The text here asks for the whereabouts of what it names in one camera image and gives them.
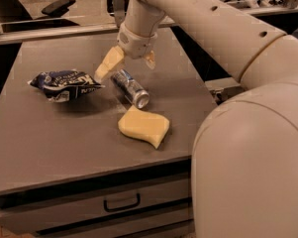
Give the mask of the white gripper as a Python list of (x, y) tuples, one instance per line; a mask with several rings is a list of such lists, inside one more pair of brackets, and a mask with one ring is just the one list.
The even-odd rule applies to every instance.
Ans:
[(136, 60), (144, 59), (150, 69), (155, 68), (155, 56), (153, 46), (157, 39), (157, 33), (150, 37), (136, 35), (130, 31), (124, 23), (121, 24), (117, 37), (118, 45), (110, 49), (94, 73), (97, 82), (103, 82), (114, 72), (125, 65), (125, 54)]

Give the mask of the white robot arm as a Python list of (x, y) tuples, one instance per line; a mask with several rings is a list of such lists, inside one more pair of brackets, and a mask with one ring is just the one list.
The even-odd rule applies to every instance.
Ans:
[(164, 16), (244, 88), (195, 137), (197, 238), (298, 238), (298, 39), (220, 0), (130, 0), (120, 55), (147, 57)]

